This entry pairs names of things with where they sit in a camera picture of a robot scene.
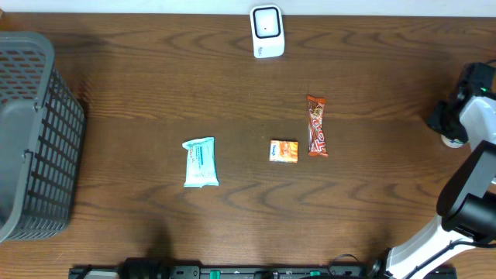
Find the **green lid jar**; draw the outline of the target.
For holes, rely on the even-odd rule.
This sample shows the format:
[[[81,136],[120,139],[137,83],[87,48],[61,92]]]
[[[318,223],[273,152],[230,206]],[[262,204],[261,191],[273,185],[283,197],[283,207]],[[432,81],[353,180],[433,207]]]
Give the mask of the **green lid jar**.
[[[464,143],[459,141],[458,139],[449,139],[448,137],[441,135],[442,142],[447,145],[449,148],[458,149],[464,146]]]

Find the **teal wet wipes pack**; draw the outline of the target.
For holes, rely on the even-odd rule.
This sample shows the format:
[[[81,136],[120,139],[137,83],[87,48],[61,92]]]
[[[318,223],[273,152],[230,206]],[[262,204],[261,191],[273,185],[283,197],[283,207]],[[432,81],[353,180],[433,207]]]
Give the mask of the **teal wet wipes pack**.
[[[188,151],[184,187],[219,186],[215,165],[215,138],[205,137],[182,143]]]

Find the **orange chocolate bar wrapper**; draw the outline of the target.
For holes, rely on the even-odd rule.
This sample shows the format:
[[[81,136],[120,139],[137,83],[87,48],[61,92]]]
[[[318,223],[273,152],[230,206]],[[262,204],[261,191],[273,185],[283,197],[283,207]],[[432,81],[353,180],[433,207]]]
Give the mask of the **orange chocolate bar wrapper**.
[[[322,130],[322,121],[326,100],[307,96],[308,105],[308,155],[311,157],[327,157],[325,134]]]

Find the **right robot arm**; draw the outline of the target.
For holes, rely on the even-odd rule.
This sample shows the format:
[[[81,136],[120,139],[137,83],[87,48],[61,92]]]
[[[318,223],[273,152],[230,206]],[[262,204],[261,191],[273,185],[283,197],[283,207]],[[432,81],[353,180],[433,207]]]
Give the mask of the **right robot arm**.
[[[368,278],[424,278],[456,255],[495,247],[495,62],[466,64],[427,125],[447,146],[470,156],[441,191],[435,217],[407,242],[376,260]]]

